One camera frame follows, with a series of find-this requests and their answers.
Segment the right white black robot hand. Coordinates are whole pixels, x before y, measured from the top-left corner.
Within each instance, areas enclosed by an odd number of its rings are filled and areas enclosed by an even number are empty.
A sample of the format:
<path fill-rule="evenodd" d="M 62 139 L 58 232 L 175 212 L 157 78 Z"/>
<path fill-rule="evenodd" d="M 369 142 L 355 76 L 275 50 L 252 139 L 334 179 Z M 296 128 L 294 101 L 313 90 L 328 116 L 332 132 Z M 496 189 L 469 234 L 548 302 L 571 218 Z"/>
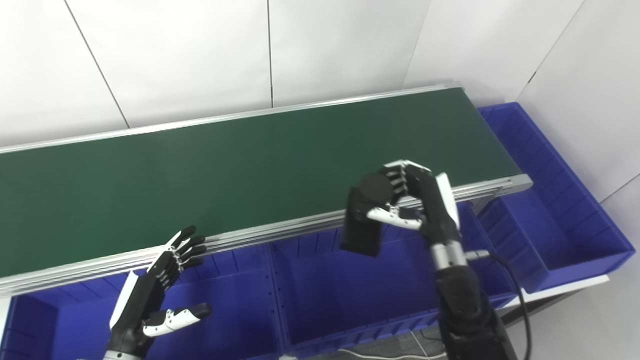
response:
<path fill-rule="evenodd" d="M 460 242 L 457 202 L 448 175 L 416 162 L 384 164 L 360 183 L 368 219 L 418 231 L 430 245 Z"/>

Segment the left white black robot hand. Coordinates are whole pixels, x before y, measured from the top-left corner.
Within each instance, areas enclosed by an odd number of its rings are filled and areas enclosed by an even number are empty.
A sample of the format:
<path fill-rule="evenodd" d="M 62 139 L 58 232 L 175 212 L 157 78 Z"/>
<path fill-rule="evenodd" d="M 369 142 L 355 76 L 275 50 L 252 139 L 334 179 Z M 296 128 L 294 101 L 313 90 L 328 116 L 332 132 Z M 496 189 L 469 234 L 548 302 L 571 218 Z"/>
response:
<path fill-rule="evenodd" d="M 157 337 L 194 325 L 213 312 L 204 302 L 162 309 L 166 293 L 189 268 L 203 264 L 205 237 L 194 225 L 165 243 L 142 275 L 130 271 L 109 320 L 105 360 L 144 360 Z"/>

